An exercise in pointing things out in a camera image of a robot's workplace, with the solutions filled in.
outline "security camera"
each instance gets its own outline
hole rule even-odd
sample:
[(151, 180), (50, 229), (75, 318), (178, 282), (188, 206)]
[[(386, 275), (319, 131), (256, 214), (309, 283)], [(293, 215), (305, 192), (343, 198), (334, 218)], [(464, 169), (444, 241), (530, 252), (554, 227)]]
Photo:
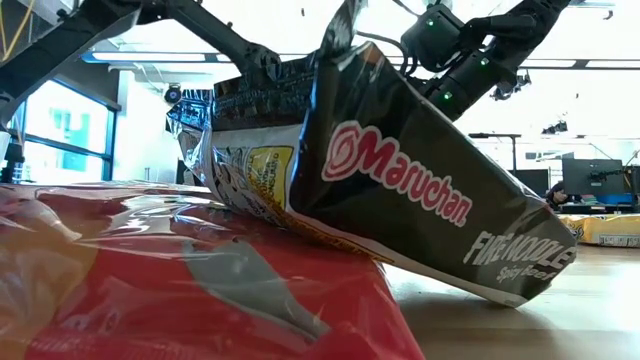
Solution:
[(171, 105), (175, 105), (182, 100), (182, 90), (180, 84), (171, 84), (169, 89), (164, 93), (164, 101)]

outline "snack bag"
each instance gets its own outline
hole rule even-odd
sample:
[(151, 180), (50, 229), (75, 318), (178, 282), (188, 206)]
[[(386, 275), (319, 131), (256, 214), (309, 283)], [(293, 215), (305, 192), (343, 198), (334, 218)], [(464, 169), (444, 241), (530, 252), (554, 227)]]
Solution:
[(0, 359), (424, 358), (379, 264), (203, 190), (0, 187)]
[(576, 239), (373, 43), (350, 46), (362, 6), (346, 0), (308, 57), (216, 84), (191, 162), (237, 211), (504, 305), (534, 298)]

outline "black robotic arm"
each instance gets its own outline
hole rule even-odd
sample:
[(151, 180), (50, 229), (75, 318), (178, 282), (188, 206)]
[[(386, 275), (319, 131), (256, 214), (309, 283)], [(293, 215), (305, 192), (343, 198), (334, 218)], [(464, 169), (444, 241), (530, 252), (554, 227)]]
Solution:
[[(427, 70), (444, 72), (412, 84), (455, 121), (492, 87), (505, 94), (517, 85), (517, 70), (547, 37), (571, 0), (523, 0), (504, 15), (466, 24), (444, 5), (421, 15), (402, 37)], [(488, 35), (494, 39), (486, 47)]]
[(101, 40), (136, 25), (174, 19), (246, 72), (280, 62), (278, 54), (249, 42), (202, 8), (202, 0), (85, 0), (43, 37), (0, 66), (0, 130), (20, 104), (65, 63)]
[[(347, 1), (359, 4), (362, 0)], [(444, 5), (430, 6), (402, 36), (402, 43), (414, 58), (412, 69), (419, 61), (427, 70), (444, 74), (428, 81), (406, 75), (418, 91), (455, 121), (493, 86), (504, 93), (512, 91), (518, 67), (549, 34), (570, 1), (523, 0), (504, 15), (476, 18), (466, 24)], [(243, 39), (202, 8), (201, 2), (85, 0), (57, 27), (0, 66), (0, 129), (60, 66), (76, 60), (100, 40), (138, 24), (175, 19), (227, 55), (241, 72), (280, 61), (264, 46)], [(488, 35), (495, 38), (482, 48)]]

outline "wooden floor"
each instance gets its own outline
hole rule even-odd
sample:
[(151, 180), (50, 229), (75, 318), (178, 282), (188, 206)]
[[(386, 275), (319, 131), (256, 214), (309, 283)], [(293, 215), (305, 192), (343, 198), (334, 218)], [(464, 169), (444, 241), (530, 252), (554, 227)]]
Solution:
[(581, 246), (552, 287), (517, 310), (387, 271), (427, 360), (640, 359), (640, 249)]

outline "red package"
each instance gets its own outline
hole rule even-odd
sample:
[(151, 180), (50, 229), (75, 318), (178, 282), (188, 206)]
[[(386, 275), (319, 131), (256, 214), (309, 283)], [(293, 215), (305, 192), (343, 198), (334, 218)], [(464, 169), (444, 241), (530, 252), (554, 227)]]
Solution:
[(422, 359), (379, 266), (194, 188), (0, 187), (0, 359)]

